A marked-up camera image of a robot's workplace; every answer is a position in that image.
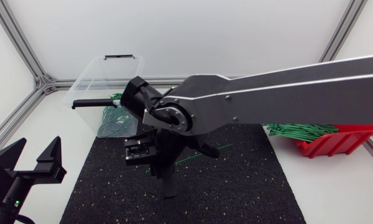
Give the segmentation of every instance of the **clear plastic bin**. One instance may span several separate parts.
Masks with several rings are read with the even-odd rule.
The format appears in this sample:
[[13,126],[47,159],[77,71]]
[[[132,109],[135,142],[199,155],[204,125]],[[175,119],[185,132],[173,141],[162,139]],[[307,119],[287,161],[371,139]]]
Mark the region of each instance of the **clear plastic bin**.
[[[62,102],[71,108],[74,100],[108,99],[115,93],[123,93],[128,80],[141,75],[143,68],[141,56],[97,57],[85,68]],[[129,137],[137,132],[138,120],[123,108],[84,107],[75,111],[99,138]]]

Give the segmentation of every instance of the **black cable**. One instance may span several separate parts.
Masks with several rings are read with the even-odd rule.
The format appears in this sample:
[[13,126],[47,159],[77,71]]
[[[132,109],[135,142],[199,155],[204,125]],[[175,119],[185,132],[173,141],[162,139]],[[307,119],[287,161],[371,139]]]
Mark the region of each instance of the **black cable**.
[[145,108],[148,110],[149,114],[151,114],[154,118],[158,119],[159,121],[166,122],[167,124],[174,124],[173,119],[166,117],[162,114],[159,114],[155,107],[153,106],[151,100],[149,99],[149,95],[145,90],[145,87],[142,86],[140,87],[142,96],[144,97],[144,103],[145,103]]
[[31,220],[30,218],[28,218],[24,215],[18,215],[16,220],[20,221],[21,223],[25,223],[25,224],[35,224],[35,222],[33,222],[33,220]]

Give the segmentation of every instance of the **green zip tie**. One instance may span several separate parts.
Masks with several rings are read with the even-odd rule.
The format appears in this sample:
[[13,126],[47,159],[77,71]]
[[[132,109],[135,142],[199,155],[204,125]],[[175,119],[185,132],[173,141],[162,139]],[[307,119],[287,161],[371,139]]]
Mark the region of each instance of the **green zip tie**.
[[326,124],[263,124],[270,130],[269,136],[284,136],[313,142],[325,134],[337,133],[338,128]]

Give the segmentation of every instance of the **black handle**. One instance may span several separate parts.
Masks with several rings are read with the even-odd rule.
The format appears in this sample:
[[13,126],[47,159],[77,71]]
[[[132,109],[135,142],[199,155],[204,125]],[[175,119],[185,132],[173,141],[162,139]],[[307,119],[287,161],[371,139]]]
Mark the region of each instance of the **black handle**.
[[93,100],[75,100],[73,101],[72,109],[76,107],[84,106],[114,106],[117,108],[117,105],[113,103],[112,99],[93,99]]

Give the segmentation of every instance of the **bundle of green wires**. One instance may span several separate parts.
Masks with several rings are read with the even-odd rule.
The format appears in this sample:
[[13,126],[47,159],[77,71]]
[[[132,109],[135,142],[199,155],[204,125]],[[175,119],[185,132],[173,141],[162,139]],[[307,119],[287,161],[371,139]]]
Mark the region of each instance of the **bundle of green wires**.
[[[122,93],[115,93],[110,96],[112,100],[120,100]],[[98,137],[111,138],[127,129],[130,121],[128,112],[124,108],[113,106],[105,107],[102,116],[102,125],[98,129]]]
[[270,130],[269,136],[285,136],[313,142],[325,134],[337,133],[338,128],[333,125],[319,124],[264,124]]

